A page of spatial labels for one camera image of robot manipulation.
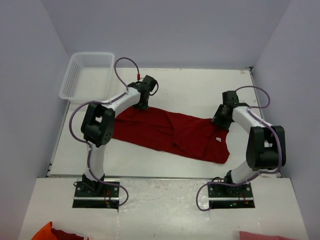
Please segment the red t shirt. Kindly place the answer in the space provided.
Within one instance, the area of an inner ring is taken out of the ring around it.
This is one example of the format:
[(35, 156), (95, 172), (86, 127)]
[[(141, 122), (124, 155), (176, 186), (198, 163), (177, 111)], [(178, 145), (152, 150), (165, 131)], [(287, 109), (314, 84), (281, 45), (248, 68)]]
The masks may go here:
[(209, 118), (149, 107), (130, 107), (115, 119), (113, 138), (156, 151), (200, 161), (224, 164), (230, 152), (228, 130)]

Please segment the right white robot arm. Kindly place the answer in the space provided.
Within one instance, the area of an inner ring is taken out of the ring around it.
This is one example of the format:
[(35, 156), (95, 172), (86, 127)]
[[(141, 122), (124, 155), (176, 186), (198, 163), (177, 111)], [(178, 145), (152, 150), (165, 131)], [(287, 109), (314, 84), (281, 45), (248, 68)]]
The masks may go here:
[(261, 174), (277, 174), (286, 164), (285, 129), (260, 118), (252, 111), (257, 108), (241, 103), (235, 90), (225, 91), (222, 93), (222, 104), (211, 121), (223, 130), (237, 123), (248, 134), (245, 161), (230, 170), (222, 183), (224, 193), (230, 197), (241, 191), (241, 185), (248, 184)]

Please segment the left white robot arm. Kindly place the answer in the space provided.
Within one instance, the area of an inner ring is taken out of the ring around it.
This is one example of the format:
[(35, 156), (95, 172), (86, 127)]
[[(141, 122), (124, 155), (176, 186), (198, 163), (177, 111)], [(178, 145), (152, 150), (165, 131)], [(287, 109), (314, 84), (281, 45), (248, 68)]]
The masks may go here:
[(82, 182), (92, 196), (97, 197), (103, 193), (102, 183), (104, 173), (104, 158), (106, 145), (112, 139), (115, 131), (116, 118), (130, 107), (146, 110), (152, 91), (158, 89), (158, 82), (146, 75), (142, 81), (132, 82), (125, 92), (114, 98), (88, 104), (81, 132), (84, 140), (89, 144), (86, 169), (82, 175)]

